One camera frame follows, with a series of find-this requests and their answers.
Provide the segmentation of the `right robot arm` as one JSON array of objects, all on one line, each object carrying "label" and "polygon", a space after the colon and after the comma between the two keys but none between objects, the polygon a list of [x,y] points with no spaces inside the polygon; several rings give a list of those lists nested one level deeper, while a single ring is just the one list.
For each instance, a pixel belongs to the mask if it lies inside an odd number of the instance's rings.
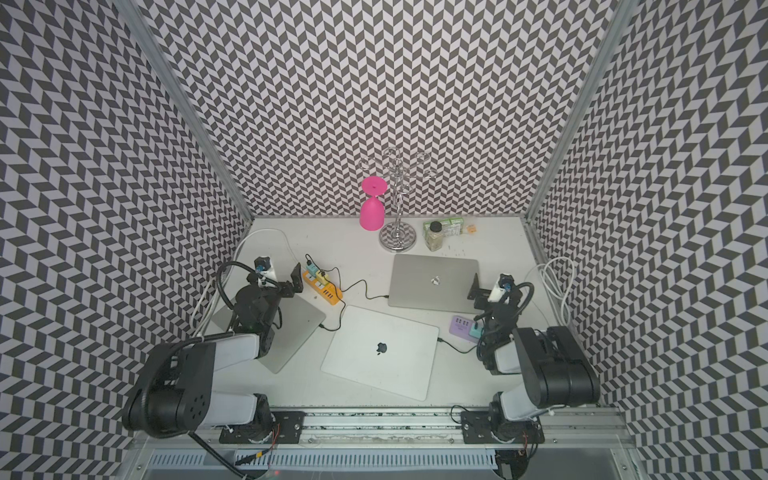
[{"label": "right robot arm", "polygon": [[496,393],[485,411],[461,412],[467,444],[533,447],[544,442],[543,414],[599,400],[598,376],[567,327],[538,330],[519,325],[534,290],[532,283],[517,283],[507,274],[490,289],[473,278],[467,298],[480,311],[475,320],[482,324],[476,358],[491,374],[513,376],[520,383]]}]

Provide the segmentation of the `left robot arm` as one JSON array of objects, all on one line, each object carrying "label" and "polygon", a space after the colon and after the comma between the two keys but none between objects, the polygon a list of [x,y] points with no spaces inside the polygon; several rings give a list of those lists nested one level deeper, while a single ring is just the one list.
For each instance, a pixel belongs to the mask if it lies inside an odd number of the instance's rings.
[{"label": "left robot arm", "polygon": [[121,413],[130,431],[166,439],[209,427],[244,430],[248,441],[273,441],[277,421],[264,394],[217,392],[214,374],[265,357],[272,346],[280,303],[303,291],[302,267],[288,281],[276,279],[271,260],[251,266],[228,261],[214,276],[217,293],[231,313],[222,333],[198,335],[155,346],[128,393]]}]

